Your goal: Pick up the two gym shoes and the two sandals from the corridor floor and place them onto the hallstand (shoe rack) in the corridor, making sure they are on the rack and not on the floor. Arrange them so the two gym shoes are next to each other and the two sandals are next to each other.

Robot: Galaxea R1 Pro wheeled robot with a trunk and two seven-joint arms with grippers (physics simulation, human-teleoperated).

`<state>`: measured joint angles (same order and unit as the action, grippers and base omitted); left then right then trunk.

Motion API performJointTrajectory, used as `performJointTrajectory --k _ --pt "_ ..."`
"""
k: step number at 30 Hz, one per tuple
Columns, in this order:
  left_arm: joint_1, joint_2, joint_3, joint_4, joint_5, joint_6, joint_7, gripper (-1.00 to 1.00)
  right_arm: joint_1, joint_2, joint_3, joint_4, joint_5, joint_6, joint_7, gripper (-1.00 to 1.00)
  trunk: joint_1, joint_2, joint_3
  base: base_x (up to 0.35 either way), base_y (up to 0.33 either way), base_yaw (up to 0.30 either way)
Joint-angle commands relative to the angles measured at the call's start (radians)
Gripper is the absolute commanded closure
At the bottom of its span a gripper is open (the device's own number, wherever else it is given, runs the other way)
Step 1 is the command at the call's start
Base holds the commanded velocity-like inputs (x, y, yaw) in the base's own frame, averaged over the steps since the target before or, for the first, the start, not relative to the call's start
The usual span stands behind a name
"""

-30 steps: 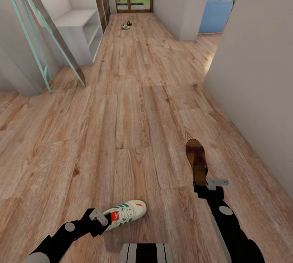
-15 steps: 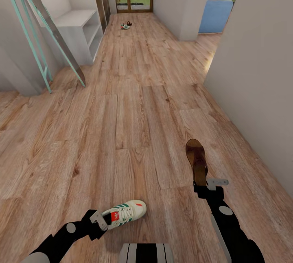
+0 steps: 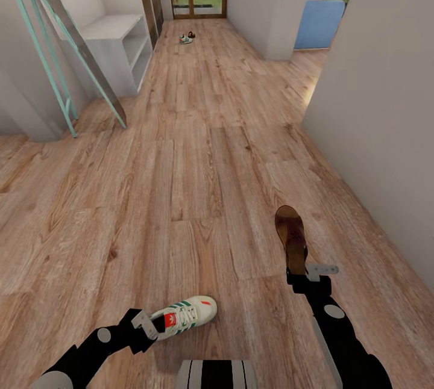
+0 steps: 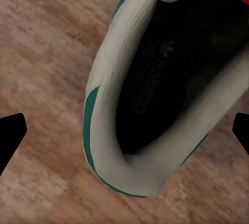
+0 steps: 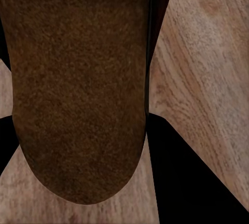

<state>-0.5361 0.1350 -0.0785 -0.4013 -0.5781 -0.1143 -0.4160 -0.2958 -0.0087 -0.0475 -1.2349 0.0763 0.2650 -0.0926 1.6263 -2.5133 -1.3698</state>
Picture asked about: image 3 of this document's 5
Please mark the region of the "robot trunk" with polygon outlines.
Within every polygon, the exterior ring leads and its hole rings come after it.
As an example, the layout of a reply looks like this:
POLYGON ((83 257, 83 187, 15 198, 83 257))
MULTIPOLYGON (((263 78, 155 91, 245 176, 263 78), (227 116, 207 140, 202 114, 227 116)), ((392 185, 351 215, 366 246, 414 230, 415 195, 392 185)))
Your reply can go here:
POLYGON ((185 360, 175 389, 259 389, 250 360, 185 360))

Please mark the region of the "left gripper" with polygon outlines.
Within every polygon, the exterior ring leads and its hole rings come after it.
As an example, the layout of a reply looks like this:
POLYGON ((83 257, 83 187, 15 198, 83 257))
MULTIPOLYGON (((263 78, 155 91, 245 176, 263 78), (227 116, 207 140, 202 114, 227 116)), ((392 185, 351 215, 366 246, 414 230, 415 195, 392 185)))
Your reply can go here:
POLYGON ((129 345, 133 354, 146 352, 149 347, 155 343, 155 340, 149 339, 143 327, 135 329, 131 321, 141 312, 139 309, 130 310, 124 318, 119 322, 126 332, 126 339, 123 348, 129 345))

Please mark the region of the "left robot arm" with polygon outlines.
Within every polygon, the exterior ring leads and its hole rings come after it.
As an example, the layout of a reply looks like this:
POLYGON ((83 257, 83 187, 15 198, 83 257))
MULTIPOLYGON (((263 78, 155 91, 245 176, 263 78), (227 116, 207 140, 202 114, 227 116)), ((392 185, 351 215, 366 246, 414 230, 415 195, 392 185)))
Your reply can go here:
POLYGON ((158 332, 145 310, 130 310, 119 326, 94 330, 77 349, 71 346, 26 389, 86 389, 109 355, 129 345, 133 354, 146 352, 158 332))

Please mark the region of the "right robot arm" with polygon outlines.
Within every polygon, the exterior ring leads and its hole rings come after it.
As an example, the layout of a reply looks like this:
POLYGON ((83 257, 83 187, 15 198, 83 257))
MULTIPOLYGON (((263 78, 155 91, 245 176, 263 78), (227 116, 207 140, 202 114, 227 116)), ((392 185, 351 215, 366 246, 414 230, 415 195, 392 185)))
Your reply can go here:
POLYGON ((294 293, 305 294, 312 307, 313 330, 338 389, 392 389, 383 365, 367 354, 345 311, 331 297, 327 274, 339 273, 338 266, 308 264, 305 275, 293 275, 288 267, 286 271, 294 293))

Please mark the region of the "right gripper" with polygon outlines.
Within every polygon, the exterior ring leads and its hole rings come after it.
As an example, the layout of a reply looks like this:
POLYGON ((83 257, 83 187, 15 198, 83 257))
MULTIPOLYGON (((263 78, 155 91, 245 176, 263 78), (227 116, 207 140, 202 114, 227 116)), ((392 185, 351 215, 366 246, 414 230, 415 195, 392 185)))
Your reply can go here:
POLYGON ((316 290, 322 290, 326 294, 332 294, 331 279, 327 275, 320 275, 320 281, 310 281, 306 275, 293 275, 289 268, 287 271, 287 282, 292 285, 294 293, 305 294, 307 300, 310 299, 310 295, 316 290))

